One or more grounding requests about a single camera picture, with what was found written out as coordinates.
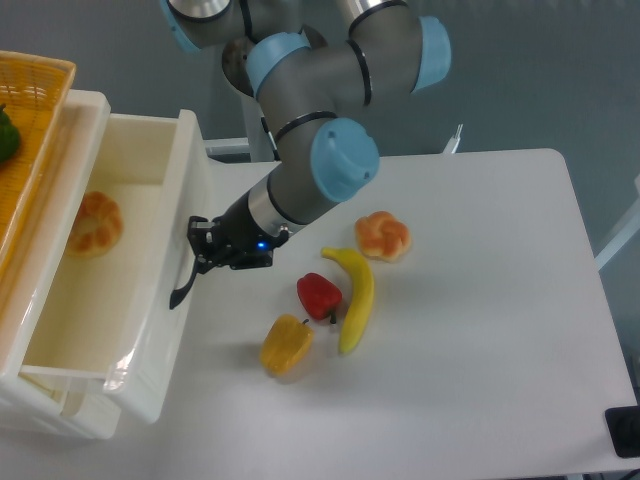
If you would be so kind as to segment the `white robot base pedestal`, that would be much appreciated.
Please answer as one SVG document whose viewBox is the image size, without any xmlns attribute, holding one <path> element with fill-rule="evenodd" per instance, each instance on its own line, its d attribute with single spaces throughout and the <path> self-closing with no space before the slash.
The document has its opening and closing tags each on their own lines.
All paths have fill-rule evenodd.
<svg viewBox="0 0 640 480">
<path fill-rule="evenodd" d="M 227 83 L 241 101 L 251 161 L 267 162 L 278 160 L 279 155 L 246 72 L 246 60 L 253 46 L 246 38 L 230 41 L 223 49 L 221 66 Z"/>
</svg>

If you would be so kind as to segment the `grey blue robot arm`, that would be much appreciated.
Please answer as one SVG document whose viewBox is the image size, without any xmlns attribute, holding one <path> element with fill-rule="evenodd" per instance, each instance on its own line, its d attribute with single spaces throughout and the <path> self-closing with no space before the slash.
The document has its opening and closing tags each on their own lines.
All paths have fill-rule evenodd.
<svg viewBox="0 0 640 480">
<path fill-rule="evenodd" d="M 296 1 L 165 1 L 178 44 L 197 52 L 250 44 L 244 69 L 280 163 L 222 216 L 190 220 L 194 269 L 267 267 L 275 249 L 376 175 L 380 155 L 347 115 L 442 81 L 452 47 L 444 25 L 403 1 L 343 1 L 348 36 L 315 48 Z"/>
</svg>

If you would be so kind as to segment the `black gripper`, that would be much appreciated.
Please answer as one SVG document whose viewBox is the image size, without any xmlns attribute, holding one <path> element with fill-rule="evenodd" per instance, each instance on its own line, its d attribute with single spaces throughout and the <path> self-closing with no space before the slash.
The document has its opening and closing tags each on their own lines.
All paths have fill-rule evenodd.
<svg viewBox="0 0 640 480">
<path fill-rule="evenodd" d="M 249 194 L 245 193 L 221 217 L 189 217 L 187 239 L 196 257 L 192 275 L 204 275 L 222 267 L 232 270 L 271 267 L 274 250 L 289 237 L 286 224 L 278 226 L 275 235 L 259 227 L 249 209 Z"/>
</svg>

